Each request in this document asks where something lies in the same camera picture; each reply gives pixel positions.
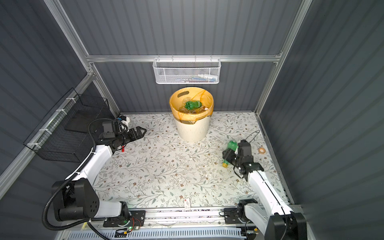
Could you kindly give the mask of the green bottle yellow cap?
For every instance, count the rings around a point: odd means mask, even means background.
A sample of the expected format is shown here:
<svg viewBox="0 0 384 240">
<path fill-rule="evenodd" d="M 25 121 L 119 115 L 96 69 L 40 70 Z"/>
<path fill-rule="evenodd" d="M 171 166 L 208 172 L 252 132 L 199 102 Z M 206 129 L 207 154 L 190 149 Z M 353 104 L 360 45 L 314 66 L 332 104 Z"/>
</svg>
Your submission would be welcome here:
<svg viewBox="0 0 384 240">
<path fill-rule="evenodd" d="M 227 144 L 227 148 L 222 152 L 223 167 L 227 168 L 229 165 L 236 166 L 236 158 L 238 153 L 238 144 L 234 141 L 230 141 Z"/>
</svg>

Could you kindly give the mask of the amber bottle red label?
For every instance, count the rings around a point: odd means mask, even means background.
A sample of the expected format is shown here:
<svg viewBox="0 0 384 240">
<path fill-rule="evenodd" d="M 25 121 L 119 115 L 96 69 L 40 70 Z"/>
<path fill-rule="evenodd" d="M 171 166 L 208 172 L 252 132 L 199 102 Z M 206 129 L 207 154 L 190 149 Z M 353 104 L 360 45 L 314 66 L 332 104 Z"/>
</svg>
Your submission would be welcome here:
<svg viewBox="0 0 384 240">
<path fill-rule="evenodd" d="M 205 106 L 201 106 L 200 108 L 194 109 L 194 111 L 196 114 L 199 114 L 199 113 L 203 113 L 203 112 L 207 111 L 208 109 L 209 108 L 207 108 Z"/>
</svg>

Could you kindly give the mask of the green crushed bottle white label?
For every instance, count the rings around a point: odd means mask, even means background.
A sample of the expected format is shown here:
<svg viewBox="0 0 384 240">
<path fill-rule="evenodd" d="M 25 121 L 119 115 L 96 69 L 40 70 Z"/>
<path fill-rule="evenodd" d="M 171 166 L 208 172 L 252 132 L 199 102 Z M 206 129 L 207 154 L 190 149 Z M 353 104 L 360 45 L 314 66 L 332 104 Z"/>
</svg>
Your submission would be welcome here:
<svg viewBox="0 0 384 240">
<path fill-rule="evenodd" d="M 200 101 L 187 101 L 185 103 L 185 108 L 187 110 L 195 110 L 202 107 L 202 103 Z"/>
</svg>

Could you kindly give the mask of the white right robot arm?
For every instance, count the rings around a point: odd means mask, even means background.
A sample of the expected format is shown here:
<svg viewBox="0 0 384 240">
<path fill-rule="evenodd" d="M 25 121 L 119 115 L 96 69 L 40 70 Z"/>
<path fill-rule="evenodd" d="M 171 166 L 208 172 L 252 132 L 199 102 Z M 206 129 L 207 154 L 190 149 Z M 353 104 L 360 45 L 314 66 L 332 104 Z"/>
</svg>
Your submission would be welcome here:
<svg viewBox="0 0 384 240">
<path fill-rule="evenodd" d="M 306 240 L 307 221 L 278 195 L 264 168 L 254 161 L 252 147 L 246 140 L 230 141 L 222 152 L 223 165 L 232 165 L 234 173 L 245 180 L 259 197 L 240 200 L 236 208 L 225 208 L 225 223 L 253 223 L 266 240 Z"/>
</svg>

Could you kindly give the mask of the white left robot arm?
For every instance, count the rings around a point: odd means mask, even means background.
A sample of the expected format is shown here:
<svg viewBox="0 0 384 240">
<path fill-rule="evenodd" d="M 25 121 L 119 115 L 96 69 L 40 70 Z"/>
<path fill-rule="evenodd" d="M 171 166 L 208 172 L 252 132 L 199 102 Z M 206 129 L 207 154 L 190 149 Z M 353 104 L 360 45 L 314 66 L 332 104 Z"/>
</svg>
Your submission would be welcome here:
<svg viewBox="0 0 384 240">
<path fill-rule="evenodd" d="M 145 211 L 130 211 L 126 202 L 101 200 L 93 183 L 107 160 L 127 144 L 142 139 L 147 129 L 129 128 L 120 118 L 96 119 L 89 123 L 92 148 L 82 163 L 63 181 L 52 186 L 52 196 L 42 212 L 42 224 L 51 231 L 63 231 L 93 221 L 104 221 L 105 228 L 128 228 L 144 224 Z"/>
</svg>

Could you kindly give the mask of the white ribbed trash bin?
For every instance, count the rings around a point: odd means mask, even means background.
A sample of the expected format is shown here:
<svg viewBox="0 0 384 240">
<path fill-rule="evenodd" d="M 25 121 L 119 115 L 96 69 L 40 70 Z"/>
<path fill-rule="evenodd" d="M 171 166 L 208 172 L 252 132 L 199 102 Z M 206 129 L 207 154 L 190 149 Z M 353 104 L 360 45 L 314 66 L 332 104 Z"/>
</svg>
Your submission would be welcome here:
<svg viewBox="0 0 384 240">
<path fill-rule="evenodd" d="M 204 139 L 208 133 L 211 117 L 205 117 L 196 121 L 194 124 L 187 124 L 175 119 L 179 136 L 190 143 L 195 143 Z"/>
</svg>

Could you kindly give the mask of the orange bin liner bag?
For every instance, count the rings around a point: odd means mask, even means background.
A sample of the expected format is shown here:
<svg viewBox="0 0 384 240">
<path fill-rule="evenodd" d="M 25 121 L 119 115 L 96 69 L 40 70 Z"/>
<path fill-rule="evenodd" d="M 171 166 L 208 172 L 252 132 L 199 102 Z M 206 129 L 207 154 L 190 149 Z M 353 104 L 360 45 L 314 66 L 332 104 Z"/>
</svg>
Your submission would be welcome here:
<svg viewBox="0 0 384 240">
<path fill-rule="evenodd" d="M 203 113 L 196 114 L 194 110 L 187 110 L 187 101 L 200 101 L 203 106 L 209 108 Z M 214 98 L 207 90 L 197 87 L 183 88 L 170 97 L 169 104 L 175 119 L 185 123 L 194 124 L 196 121 L 209 117 L 213 113 Z"/>
</svg>

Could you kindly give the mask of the orange tape roll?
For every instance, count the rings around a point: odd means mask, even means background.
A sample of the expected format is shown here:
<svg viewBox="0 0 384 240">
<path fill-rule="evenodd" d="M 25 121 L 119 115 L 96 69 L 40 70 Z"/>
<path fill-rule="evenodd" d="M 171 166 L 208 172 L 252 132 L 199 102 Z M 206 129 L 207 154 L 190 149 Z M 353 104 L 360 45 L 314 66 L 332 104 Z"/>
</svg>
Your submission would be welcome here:
<svg viewBox="0 0 384 240">
<path fill-rule="evenodd" d="M 267 150 L 265 148 L 263 148 L 263 147 L 258 148 L 259 154 L 264 155 L 264 154 L 266 154 L 266 152 L 267 152 Z"/>
</svg>

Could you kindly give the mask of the white paper tag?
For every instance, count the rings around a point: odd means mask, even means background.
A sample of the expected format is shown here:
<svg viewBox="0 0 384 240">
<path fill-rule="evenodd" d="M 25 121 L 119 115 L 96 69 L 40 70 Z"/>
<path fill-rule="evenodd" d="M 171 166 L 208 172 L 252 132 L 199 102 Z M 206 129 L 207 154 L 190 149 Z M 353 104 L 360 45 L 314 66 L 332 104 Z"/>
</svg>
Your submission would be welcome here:
<svg viewBox="0 0 384 240">
<path fill-rule="evenodd" d="M 191 201 L 189 198 L 185 198 L 184 199 L 184 208 L 186 211 L 190 211 L 191 210 Z"/>
</svg>

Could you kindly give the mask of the tubes in white basket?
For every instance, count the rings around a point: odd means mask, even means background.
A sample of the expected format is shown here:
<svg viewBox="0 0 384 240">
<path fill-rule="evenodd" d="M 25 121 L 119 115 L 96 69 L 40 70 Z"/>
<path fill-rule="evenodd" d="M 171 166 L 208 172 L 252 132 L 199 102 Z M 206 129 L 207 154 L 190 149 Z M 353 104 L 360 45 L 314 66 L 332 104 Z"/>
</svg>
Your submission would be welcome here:
<svg viewBox="0 0 384 240">
<path fill-rule="evenodd" d="M 219 82 L 219 76 L 200 74 L 177 77 L 175 80 L 177 83 L 204 83 L 204 84 L 217 84 Z"/>
</svg>

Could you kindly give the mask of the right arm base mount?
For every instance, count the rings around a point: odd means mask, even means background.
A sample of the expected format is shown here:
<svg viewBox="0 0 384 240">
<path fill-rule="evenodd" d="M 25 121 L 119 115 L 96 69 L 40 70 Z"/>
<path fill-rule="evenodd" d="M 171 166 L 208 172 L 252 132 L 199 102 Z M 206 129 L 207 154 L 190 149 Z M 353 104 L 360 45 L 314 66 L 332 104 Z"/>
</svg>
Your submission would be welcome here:
<svg viewBox="0 0 384 240">
<path fill-rule="evenodd" d="M 237 208 L 224 208 L 219 215 L 224 218 L 226 225 L 245 224 L 239 217 Z"/>
</svg>

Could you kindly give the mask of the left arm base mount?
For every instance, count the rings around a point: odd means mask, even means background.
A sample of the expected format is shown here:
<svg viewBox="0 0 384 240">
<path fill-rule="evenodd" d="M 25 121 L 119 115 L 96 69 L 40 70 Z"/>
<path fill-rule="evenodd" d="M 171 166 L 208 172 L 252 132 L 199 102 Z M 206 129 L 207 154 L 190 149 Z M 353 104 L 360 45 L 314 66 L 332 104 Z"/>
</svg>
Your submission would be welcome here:
<svg viewBox="0 0 384 240">
<path fill-rule="evenodd" d="M 104 228 L 135 228 L 142 227 L 146 218 L 146 211 L 130 211 L 128 216 L 119 216 L 107 218 L 104 223 Z"/>
</svg>

